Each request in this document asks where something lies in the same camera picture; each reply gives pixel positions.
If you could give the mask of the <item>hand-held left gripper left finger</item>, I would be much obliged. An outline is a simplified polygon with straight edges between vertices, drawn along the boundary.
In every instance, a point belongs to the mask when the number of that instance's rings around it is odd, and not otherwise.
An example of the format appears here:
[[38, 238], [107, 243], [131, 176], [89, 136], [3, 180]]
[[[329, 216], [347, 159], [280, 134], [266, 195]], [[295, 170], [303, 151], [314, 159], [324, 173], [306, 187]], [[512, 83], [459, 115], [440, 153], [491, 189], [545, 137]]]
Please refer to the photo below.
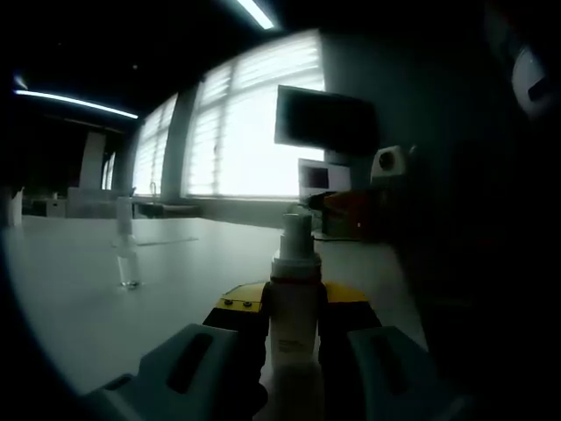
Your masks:
[[268, 400], [260, 381], [268, 333], [268, 283], [238, 285], [84, 406], [96, 420], [251, 420]]

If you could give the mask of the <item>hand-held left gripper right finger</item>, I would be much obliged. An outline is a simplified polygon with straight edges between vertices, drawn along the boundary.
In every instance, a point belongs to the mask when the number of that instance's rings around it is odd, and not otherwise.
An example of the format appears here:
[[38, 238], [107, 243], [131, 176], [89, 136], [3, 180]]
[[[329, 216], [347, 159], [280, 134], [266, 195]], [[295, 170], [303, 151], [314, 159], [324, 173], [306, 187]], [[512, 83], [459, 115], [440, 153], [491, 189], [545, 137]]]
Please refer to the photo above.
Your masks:
[[414, 340], [383, 326], [361, 291], [325, 282], [318, 304], [325, 419], [474, 419], [473, 397], [447, 382]]

